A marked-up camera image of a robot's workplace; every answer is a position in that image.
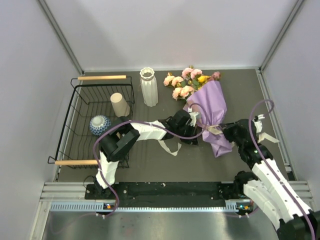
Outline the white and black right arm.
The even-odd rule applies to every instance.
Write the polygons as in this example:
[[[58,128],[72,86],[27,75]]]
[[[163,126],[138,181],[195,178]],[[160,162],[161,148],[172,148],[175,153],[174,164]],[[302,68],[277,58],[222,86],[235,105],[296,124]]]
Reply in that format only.
[[[233,181],[233,192],[248,197],[267,216],[280,240],[318,240],[320,213],[312,210],[295,192],[281,173],[273,155],[262,141],[278,140],[262,131],[258,118],[221,124],[225,138],[233,143],[248,172],[239,172]]]

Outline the cream printed ribbon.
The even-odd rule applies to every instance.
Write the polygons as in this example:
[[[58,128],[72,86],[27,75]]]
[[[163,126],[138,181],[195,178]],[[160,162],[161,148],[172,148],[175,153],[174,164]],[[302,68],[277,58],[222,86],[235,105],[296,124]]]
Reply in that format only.
[[[220,127],[218,127],[218,125],[206,126],[205,129],[208,130],[208,132],[212,136],[215,136],[215,137],[219,137],[223,133],[222,130],[220,129]],[[260,133],[256,133],[256,134],[257,134],[257,142],[258,143],[261,143],[264,140],[268,140],[272,143],[279,142],[278,139],[269,135],[268,133],[261,131]],[[182,144],[180,142],[169,142],[169,141],[159,140],[158,143],[167,153],[169,153],[173,156],[177,156],[180,148],[182,147]],[[228,143],[228,144],[222,143],[220,146],[215,145],[215,147],[213,149],[215,157],[219,157],[224,154],[230,153],[232,151],[232,148],[234,145],[235,145],[234,142]]]

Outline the purple flower bouquet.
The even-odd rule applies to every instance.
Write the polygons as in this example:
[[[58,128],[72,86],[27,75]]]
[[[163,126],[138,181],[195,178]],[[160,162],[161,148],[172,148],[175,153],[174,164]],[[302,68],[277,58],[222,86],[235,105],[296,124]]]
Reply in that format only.
[[[163,80],[164,86],[173,89],[174,100],[185,102],[185,109],[199,112],[197,125],[203,129],[202,140],[211,145],[215,157],[232,150],[232,144],[226,140],[220,127],[227,113],[220,79],[219,71],[205,75],[202,70],[190,66],[180,75],[168,72]]]

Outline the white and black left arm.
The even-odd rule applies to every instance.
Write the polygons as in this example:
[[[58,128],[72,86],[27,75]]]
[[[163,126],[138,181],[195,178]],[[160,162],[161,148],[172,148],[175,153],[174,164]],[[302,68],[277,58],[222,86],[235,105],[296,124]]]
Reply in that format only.
[[[179,137],[183,143],[196,145],[199,115],[199,112],[188,108],[179,110],[174,116],[153,122],[119,117],[104,131],[93,147],[94,150],[99,150],[98,173],[95,176],[97,194],[105,199],[113,194],[118,164],[138,141],[156,140],[172,156],[178,155],[182,144],[178,143],[177,150],[171,151],[165,140]]]

